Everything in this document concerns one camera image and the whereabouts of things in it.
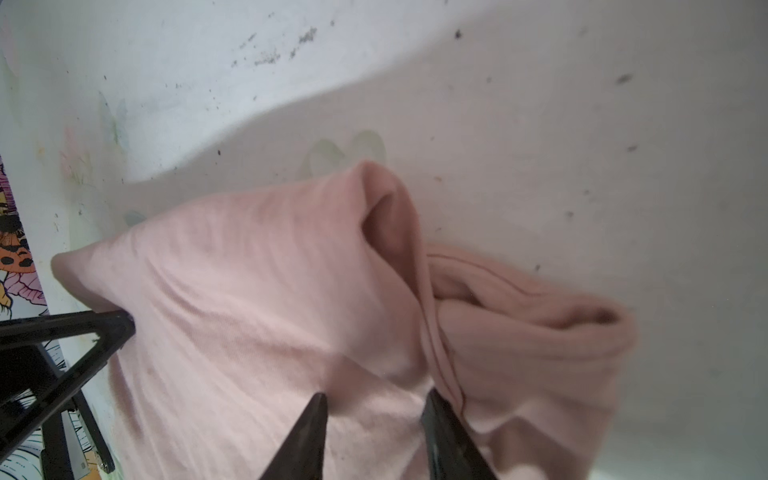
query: pink towel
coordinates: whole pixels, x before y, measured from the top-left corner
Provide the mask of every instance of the pink towel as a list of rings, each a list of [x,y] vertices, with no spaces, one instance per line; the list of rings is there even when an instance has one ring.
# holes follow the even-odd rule
[[[135,318],[110,375],[136,480],[258,478],[317,391],[327,478],[424,478],[433,385],[505,478],[584,478],[635,338],[607,300],[425,247],[406,189],[371,163],[205,197],[53,269]]]

